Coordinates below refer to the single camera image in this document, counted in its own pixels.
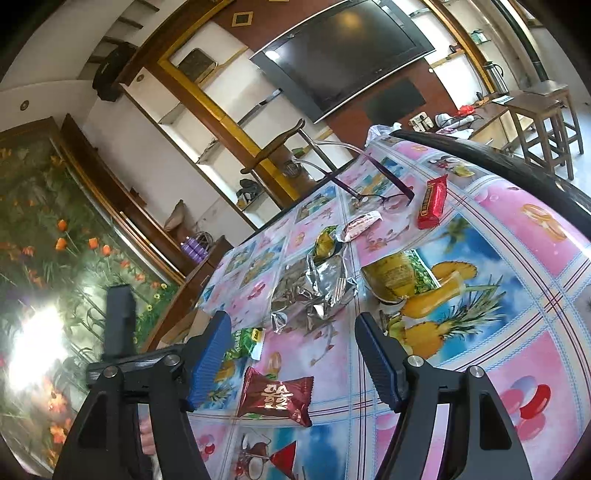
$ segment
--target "wooden frame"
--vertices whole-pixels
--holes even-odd
[[[43,131],[48,135],[52,142],[54,142],[56,148],[59,150],[59,153],[71,165],[82,185],[84,185],[84,187],[92,194],[94,199],[100,204],[105,212],[113,219],[117,227],[123,232],[126,238],[131,240],[141,251],[142,255],[146,257],[146,260],[156,266],[156,268],[162,271],[171,280],[181,284],[184,280],[183,275],[180,272],[172,269],[170,265],[164,261],[164,259],[156,254],[156,252],[150,247],[149,243],[125,221],[123,216],[117,211],[116,208],[114,208],[113,204],[107,199],[105,194],[103,194],[103,192],[98,189],[94,182],[90,179],[84,168],[82,168],[80,163],[76,160],[76,156],[73,154],[68,143],[64,140],[55,120],[52,117],[37,120],[6,130],[0,134],[0,139],[35,131]]]
[[[177,269],[173,278],[181,283],[185,275],[194,268],[193,261],[180,249],[178,243],[166,233],[162,227],[146,212],[129,191],[121,184],[119,179],[111,172],[109,167],[99,157],[97,151],[86,139],[71,115],[66,115],[61,127],[61,137],[65,140],[68,150],[76,163],[80,166],[88,182],[97,192],[107,192],[106,200],[118,217],[129,227],[125,218],[128,218],[140,230],[143,244],[150,251],[158,249],[166,259]]]
[[[484,82],[488,93],[495,91],[495,87],[491,82],[482,66],[486,63],[486,58],[478,49],[470,34],[462,27],[460,22],[453,16],[453,14],[443,5],[439,0],[421,0],[421,2],[435,14],[439,21],[447,28],[448,32],[460,44],[468,59],[474,65],[476,72]]]
[[[254,164],[261,148],[199,85],[191,82],[169,60],[201,26],[232,2],[220,0],[212,4],[208,0],[197,0],[183,4],[138,49],[118,81],[129,85],[139,70],[146,68],[242,165],[249,167]],[[298,190],[271,160],[261,162],[256,173],[279,207],[285,208],[300,197]]]

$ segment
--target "tv screen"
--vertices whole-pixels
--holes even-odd
[[[317,122],[433,50],[391,0],[346,0],[285,32],[252,61]]]

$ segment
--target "green snack wrapper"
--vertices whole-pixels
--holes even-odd
[[[336,228],[337,225],[328,226],[324,228],[316,238],[313,254],[314,263],[318,264],[323,262],[335,253],[337,247]]]
[[[225,353],[224,360],[234,360],[244,356],[250,356],[253,360],[261,359],[265,330],[261,328],[243,328],[242,330],[236,330],[233,336],[234,346]]]

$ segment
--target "flower painting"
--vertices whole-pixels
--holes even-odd
[[[50,134],[5,132],[0,151],[2,433],[51,469],[103,351],[107,289],[130,285],[141,345],[177,287],[129,246]],[[21,358],[30,365],[17,369]]]

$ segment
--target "red candy wrapper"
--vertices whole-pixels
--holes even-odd
[[[443,215],[443,204],[447,196],[447,175],[427,182],[427,191],[418,213],[417,226],[420,230],[439,225]]]
[[[304,427],[311,427],[308,407],[312,400],[313,385],[314,377],[280,382],[261,375],[253,367],[248,367],[244,375],[238,416],[258,413],[292,419]]]

